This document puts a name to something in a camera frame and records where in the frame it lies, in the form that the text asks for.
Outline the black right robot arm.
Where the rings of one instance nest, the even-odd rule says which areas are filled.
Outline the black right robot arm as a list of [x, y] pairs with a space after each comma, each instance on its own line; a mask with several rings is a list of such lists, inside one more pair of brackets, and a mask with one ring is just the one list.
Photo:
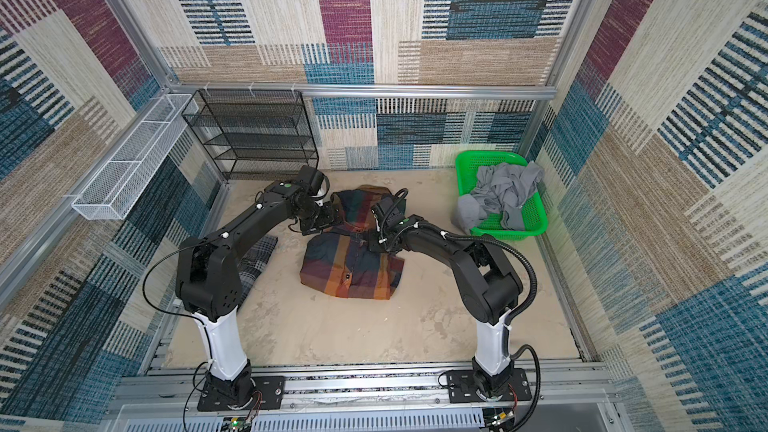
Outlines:
[[450, 268], [461, 302], [476, 322], [472, 370], [478, 396], [500, 399], [513, 375], [509, 328], [523, 292], [504, 245], [491, 236], [460, 236], [420, 216], [407, 217], [393, 197], [374, 205], [372, 215], [375, 231], [369, 244], [374, 250], [416, 252]]

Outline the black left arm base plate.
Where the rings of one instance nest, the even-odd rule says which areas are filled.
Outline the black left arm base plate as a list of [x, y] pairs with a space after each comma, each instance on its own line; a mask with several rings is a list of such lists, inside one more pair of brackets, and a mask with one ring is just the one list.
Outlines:
[[286, 379], [284, 376], [256, 376], [249, 382], [221, 381], [208, 375], [196, 409], [199, 412], [278, 410]]

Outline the grey plaid long sleeve shirt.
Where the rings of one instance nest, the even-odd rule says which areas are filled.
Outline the grey plaid long sleeve shirt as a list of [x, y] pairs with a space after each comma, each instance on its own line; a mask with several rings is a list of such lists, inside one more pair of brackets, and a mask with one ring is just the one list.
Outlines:
[[238, 264], [242, 293], [238, 306], [242, 307], [258, 277], [266, 270], [268, 262], [278, 244], [278, 238], [266, 235], [252, 246]]

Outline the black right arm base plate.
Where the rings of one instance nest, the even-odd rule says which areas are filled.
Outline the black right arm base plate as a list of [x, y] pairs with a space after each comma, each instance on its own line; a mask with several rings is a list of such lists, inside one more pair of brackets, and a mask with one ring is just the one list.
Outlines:
[[494, 378], [482, 369], [450, 370], [443, 378], [450, 403], [525, 402], [533, 399], [533, 382], [521, 368]]

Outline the multicolour plaid long sleeve shirt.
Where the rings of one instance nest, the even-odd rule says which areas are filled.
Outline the multicolour plaid long sleeve shirt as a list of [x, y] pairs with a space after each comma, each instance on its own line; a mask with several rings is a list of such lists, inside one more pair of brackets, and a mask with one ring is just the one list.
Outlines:
[[299, 272], [301, 283], [339, 298], [390, 299], [405, 261], [372, 251], [369, 241], [376, 234], [372, 207], [391, 195], [388, 188], [374, 185], [334, 192], [330, 201], [341, 223], [309, 240]]

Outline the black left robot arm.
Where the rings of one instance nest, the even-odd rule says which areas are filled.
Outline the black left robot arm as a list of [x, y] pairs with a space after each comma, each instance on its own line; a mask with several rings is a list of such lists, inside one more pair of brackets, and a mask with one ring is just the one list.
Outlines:
[[243, 409], [255, 399], [251, 363], [240, 341], [237, 310], [243, 294], [238, 266], [274, 227], [291, 220], [300, 233], [319, 233], [341, 222], [325, 199], [330, 182], [305, 165], [292, 179], [275, 181], [254, 204], [202, 239], [179, 250], [175, 294], [196, 322], [208, 362], [206, 391], [226, 409]]

